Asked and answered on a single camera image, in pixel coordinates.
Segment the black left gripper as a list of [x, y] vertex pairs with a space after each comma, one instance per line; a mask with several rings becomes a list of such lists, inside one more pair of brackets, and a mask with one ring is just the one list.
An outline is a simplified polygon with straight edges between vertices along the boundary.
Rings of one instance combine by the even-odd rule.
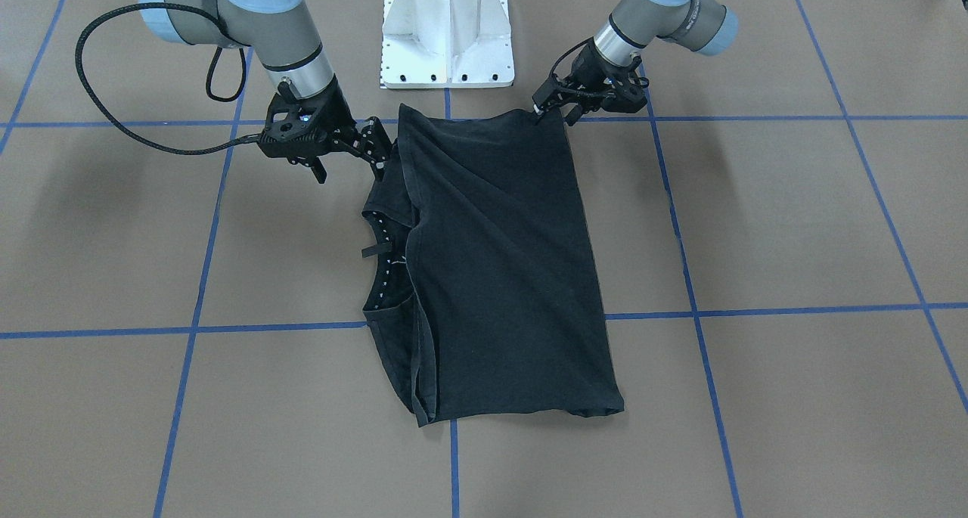
[[550, 68], [546, 80], [532, 96], [537, 119], [556, 108], [572, 105], [564, 116], [568, 126], [585, 114], [605, 110], [634, 114], [647, 106], [649, 79], [640, 76], [642, 57], [629, 64], [612, 64], [601, 56], [592, 39], [571, 47]]

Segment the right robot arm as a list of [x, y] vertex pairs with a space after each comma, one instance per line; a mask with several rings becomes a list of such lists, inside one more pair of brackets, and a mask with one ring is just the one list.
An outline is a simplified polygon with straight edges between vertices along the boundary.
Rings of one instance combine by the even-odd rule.
[[160, 39], [251, 47], [275, 86], [256, 145], [325, 181], [322, 157], [348, 153], [381, 179], [392, 143], [377, 118], [357, 124], [305, 0], [139, 0]]

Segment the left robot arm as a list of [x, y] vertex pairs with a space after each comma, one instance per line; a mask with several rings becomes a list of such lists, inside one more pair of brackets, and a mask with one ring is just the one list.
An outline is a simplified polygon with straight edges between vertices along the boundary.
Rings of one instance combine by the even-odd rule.
[[739, 17], [716, 0], [621, 0], [606, 23], [589, 39], [567, 50], [574, 56], [560, 78], [553, 64], [532, 96], [537, 119], [561, 107], [568, 126], [585, 114], [604, 110], [634, 114], [647, 106], [649, 80], [640, 76], [643, 50], [653, 40], [705, 56], [729, 48], [739, 32]]

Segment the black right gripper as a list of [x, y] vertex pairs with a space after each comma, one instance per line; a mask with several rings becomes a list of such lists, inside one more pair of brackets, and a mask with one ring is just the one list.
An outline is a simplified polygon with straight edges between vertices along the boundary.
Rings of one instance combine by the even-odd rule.
[[319, 184], [327, 179], [322, 157], [329, 153], [359, 157], [380, 181], [392, 150], [380, 119], [369, 117], [357, 122], [352, 117], [338, 80], [304, 100], [295, 98], [290, 84], [280, 82], [256, 145], [267, 157], [308, 167]]

